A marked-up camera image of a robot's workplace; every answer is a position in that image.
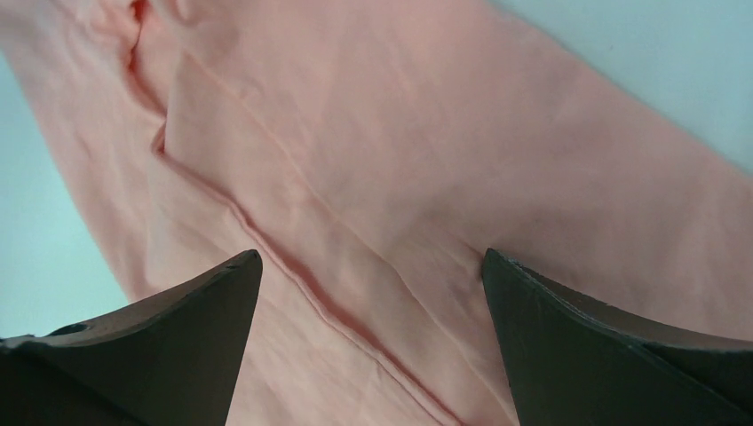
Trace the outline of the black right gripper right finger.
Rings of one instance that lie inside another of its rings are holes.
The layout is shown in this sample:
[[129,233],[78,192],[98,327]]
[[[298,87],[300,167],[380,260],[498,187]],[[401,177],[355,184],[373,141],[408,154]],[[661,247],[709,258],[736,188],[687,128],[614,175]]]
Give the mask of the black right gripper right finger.
[[482,283],[521,424],[751,424],[751,342],[623,311],[494,249]]

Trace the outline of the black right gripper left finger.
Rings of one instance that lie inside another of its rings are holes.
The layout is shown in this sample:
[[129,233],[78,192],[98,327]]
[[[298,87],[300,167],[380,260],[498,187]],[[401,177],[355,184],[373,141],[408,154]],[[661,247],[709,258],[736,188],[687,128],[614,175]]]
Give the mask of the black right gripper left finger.
[[246,250],[116,311],[3,339],[2,424],[224,424],[262,271]]

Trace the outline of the salmon pink t shirt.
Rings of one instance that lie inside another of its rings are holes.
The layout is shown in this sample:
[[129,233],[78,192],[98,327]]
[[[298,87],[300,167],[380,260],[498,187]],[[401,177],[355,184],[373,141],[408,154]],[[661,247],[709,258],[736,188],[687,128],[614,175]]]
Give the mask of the salmon pink t shirt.
[[494,248],[752,336],[752,179],[484,1],[4,1],[1,48],[123,290],[245,249],[231,425],[513,425]]

